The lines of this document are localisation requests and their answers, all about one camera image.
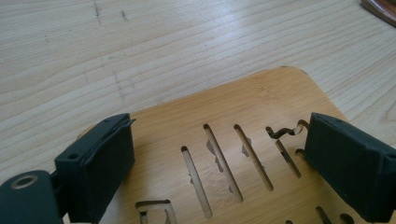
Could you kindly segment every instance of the bamboo board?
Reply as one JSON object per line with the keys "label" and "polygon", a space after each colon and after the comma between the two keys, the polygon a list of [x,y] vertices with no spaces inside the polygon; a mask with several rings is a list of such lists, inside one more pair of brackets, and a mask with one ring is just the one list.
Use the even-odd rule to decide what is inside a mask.
{"label": "bamboo board", "polygon": [[[345,119],[303,71],[281,67],[202,91],[164,105],[132,113],[135,164],[120,186],[103,223],[138,223],[135,204],[169,200],[177,223],[320,223],[320,206],[332,223],[347,213],[365,223],[305,161],[306,130],[281,141],[301,178],[290,169],[265,128],[294,128],[311,112]],[[210,125],[240,189],[239,203],[227,178],[208,150],[204,125]],[[242,153],[234,129],[238,124],[251,139],[274,189],[265,187],[255,165]],[[181,148],[189,149],[213,216],[206,218],[198,201]],[[165,223],[163,210],[148,212],[148,223]]]}

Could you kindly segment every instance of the wooden table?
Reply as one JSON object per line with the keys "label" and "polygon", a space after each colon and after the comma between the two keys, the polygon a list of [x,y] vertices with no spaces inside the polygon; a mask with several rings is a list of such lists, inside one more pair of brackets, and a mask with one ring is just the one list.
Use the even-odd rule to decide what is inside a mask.
{"label": "wooden table", "polygon": [[281,65],[396,147],[395,36],[359,1],[1,1],[0,183],[105,117]]}

